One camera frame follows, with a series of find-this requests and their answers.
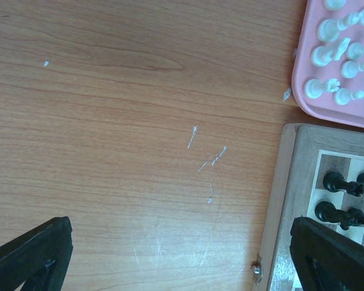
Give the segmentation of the pink plastic tray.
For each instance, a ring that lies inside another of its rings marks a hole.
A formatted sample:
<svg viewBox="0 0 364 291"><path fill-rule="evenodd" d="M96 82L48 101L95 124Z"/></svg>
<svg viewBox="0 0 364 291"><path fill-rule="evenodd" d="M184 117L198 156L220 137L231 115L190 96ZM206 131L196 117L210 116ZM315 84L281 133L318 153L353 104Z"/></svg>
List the pink plastic tray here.
<svg viewBox="0 0 364 291"><path fill-rule="evenodd" d="M337 11L327 10L323 1L308 1L292 72L292 92L295 101L304 112L319 119L361 128L364 128L364 98L351 101L347 105L338 105L334 101L334 93L323 93L317 99L310 99L304 94L303 87L310 79L325 82L335 78L340 81L340 88L346 88L352 92L364 91L364 72L359 72L351 79L344 78L340 73L341 66L346 61L351 61L346 57L346 52L339 61L331 61L324 67L317 67L311 62L312 51L330 43L319 41L317 28L320 23L326 19L343 18L350 13L360 13L363 9L364 1L346 1L346 4ZM337 39L341 38L350 38L349 46L355 42L364 44L364 26L359 22L350 26L340 32ZM363 61L364 55L354 62Z"/></svg>

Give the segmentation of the wooden chessboard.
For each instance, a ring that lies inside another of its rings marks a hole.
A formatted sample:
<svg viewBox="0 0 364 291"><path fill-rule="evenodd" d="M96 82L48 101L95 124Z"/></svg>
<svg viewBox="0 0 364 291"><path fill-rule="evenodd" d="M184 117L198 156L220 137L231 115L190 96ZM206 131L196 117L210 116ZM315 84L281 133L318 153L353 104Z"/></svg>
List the wooden chessboard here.
<svg viewBox="0 0 364 291"><path fill-rule="evenodd" d="M364 133L310 124L286 124L272 182L253 290L301 290L290 255L291 226L299 216L316 220L321 201L347 211L364 213L364 194L324 188L327 173L338 172L347 182L364 173Z"/></svg>

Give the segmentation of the white chess queen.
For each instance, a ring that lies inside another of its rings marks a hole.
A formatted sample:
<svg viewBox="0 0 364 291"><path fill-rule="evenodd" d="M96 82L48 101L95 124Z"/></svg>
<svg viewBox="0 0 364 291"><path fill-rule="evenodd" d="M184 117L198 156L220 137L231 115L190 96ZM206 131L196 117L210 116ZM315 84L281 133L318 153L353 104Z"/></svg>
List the white chess queen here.
<svg viewBox="0 0 364 291"><path fill-rule="evenodd" d="M337 11L346 4L346 0L324 0L323 3L327 10Z"/></svg>

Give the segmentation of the white chess knight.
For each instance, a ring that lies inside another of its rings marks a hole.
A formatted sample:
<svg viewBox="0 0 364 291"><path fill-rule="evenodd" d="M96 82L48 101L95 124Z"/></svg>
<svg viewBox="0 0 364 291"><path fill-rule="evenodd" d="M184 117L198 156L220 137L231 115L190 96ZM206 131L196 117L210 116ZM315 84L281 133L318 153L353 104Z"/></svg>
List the white chess knight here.
<svg viewBox="0 0 364 291"><path fill-rule="evenodd" d="M331 61L339 61L350 41L350 38L341 38L315 48L311 53L311 62L317 67L324 67Z"/></svg>

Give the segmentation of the black chess knight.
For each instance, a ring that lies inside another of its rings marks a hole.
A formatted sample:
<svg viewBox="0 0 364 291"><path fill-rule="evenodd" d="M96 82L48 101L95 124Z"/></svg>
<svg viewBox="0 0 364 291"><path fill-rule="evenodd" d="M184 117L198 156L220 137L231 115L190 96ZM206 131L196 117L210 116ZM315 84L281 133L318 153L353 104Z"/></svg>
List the black chess knight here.
<svg viewBox="0 0 364 291"><path fill-rule="evenodd" d="M323 222L339 224L341 229L348 230L356 224L354 217L346 211L336 209L333 203L322 201L315 207L315 216Z"/></svg>

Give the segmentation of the white chess rook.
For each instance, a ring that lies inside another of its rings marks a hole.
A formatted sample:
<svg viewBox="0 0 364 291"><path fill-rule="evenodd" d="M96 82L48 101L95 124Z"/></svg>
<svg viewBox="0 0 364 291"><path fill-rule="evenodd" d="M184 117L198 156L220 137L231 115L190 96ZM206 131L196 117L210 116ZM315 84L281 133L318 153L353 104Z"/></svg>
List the white chess rook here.
<svg viewBox="0 0 364 291"><path fill-rule="evenodd" d="M325 82L319 79L310 79L303 87L304 94L310 99L317 99L323 93L334 93L340 88L340 81L332 78Z"/></svg>

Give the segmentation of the white chess bishop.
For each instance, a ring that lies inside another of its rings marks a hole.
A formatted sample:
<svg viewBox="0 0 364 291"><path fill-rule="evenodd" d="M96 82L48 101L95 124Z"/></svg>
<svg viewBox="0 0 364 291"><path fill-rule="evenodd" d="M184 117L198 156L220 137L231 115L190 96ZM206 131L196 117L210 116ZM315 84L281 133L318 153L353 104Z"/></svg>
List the white chess bishop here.
<svg viewBox="0 0 364 291"><path fill-rule="evenodd" d="M340 32L359 22L361 13L350 13L340 19L326 19L317 28L317 37L321 42L331 42L338 38Z"/></svg>

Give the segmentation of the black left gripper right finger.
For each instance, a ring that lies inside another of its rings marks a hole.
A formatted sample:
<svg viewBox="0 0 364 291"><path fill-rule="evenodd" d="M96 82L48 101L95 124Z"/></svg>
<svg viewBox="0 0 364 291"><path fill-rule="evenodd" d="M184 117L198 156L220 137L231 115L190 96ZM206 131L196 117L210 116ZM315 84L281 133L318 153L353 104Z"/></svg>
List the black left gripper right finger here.
<svg viewBox="0 0 364 291"><path fill-rule="evenodd" d="M289 248L303 290L364 290L364 246L299 217Z"/></svg>

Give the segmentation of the black chess rook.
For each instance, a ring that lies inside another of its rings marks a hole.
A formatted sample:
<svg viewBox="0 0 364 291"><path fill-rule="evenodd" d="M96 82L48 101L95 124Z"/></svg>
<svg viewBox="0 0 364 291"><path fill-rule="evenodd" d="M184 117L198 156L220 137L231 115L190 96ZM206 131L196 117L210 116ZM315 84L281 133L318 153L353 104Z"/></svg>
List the black chess rook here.
<svg viewBox="0 0 364 291"><path fill-rule="evenodd" d="M345 191L347 194L360 197L364 194L363 186L355 181L346 181L339 172L329 172L323 178L323 186L332 193Z"/></svg>

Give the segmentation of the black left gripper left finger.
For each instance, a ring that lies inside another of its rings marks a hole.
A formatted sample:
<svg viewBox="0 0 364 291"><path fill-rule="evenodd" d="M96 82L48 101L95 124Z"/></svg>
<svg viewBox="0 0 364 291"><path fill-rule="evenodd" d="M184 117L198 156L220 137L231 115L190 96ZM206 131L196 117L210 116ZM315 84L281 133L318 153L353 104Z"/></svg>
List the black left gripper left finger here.
<svg viewBox="0 0 364 291"><path fill-rule="evenodd" d="M61 290L73 252L67 216L0 246L0 290Z"/></svg>

